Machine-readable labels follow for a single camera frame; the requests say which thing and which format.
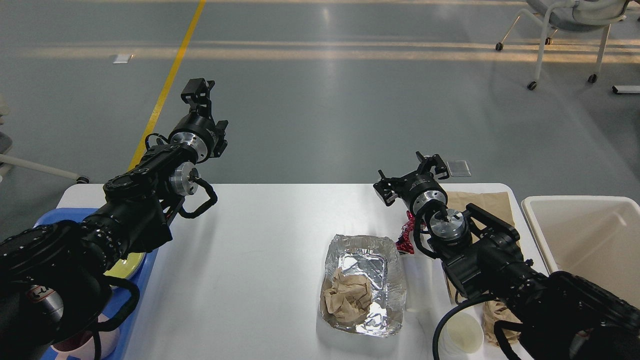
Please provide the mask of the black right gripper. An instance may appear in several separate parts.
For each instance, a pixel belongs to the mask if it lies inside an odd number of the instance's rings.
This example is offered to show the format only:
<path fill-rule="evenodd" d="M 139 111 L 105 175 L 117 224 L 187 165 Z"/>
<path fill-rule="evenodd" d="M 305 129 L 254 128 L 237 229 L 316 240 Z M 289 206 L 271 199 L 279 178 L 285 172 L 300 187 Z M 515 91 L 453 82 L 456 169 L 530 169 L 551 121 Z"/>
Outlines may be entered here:
<path fill-rule="evenodd" d="M 416 171 L 402 177 L 387 177 L 382 170 L 377 173 L 380 179 L 373 184 L 378 197 L 386 207 L 391 207 L 396 199 L 401 199 L 412 215 L 416 215 L 432 200 L 447 205 L 448 196 L 434 179 L 450 178 L 450 169 L 438 153 L 425 156 L 415 152 L 419 161 Z"/>

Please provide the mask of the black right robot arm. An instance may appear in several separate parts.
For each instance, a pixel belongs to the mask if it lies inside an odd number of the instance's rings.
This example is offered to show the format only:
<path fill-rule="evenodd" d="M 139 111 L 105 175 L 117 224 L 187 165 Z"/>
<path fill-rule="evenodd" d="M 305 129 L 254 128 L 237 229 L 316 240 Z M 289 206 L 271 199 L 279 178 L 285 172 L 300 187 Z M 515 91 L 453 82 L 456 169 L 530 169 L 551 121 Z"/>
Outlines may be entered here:
<path fill-rule="evenodd" d="M 413 216 L 417 250 L 440 260 L 446 278 L 465 298 L 438 322 L 432 355 L 439 359 L 439 340 L 446 323 L 471 306 L 498 300 L 517 322 L 498 320 L 493 333 L 509 360 L 519 356 L 505 331 L 519 333 L 519 343 L 535 360 L 637 360 L 639 310 L 612 292 L 566 271 L 544 275 L 522 255 L 520 234 L 509 223 L 468 203 L 448 207 L 439 180 L 450 177 L 441 156 L 417 152 L 416 170 L 380 179 L 373 187 L 387 207 L 396 199 Z"/>

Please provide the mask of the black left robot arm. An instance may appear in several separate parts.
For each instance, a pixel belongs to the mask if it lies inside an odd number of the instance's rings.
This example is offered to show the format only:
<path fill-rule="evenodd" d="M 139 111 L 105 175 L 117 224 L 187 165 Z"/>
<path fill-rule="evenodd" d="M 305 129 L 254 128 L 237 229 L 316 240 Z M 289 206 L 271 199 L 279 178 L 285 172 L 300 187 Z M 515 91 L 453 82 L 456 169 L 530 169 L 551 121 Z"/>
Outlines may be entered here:
<path fill-rule="evenodd" d="M 201 216 L 217 203 L 196 164 L 221 157 L 228 121 L 215 121 L 214 80 L 191 79 L 181 98 L 189 112 L 169 137 L 148 146 L 132 170 L 103 185 L 106 203 L 80 222 L 64 219 L 1 242 L 1 358 L 38 360 L 49 346 L 88 332 L 100 359 L 102 332 L 117 330 L 140 300 L 135 283 L 106 275 L 130 253 L 173 239 L 180 215 Z"/>

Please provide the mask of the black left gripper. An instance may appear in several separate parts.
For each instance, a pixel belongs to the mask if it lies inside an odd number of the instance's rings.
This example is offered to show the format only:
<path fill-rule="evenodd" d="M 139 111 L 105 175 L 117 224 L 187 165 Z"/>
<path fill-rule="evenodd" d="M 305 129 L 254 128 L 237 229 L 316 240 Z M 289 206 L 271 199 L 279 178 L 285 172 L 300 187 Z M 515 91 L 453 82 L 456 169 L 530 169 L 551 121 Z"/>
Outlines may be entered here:
<path fill-rule="evenodd" d="M 210 158 L 220 158 L 227 148 L 226 129 L 228 120 L 215 121 L 211 92 L 215 80 L 190 79 L 180 94 L 189 105 L 189 114 L 184 116 L 169 135 L 170 144 L 185 144 L 196 153 L 195 164 Z"/>

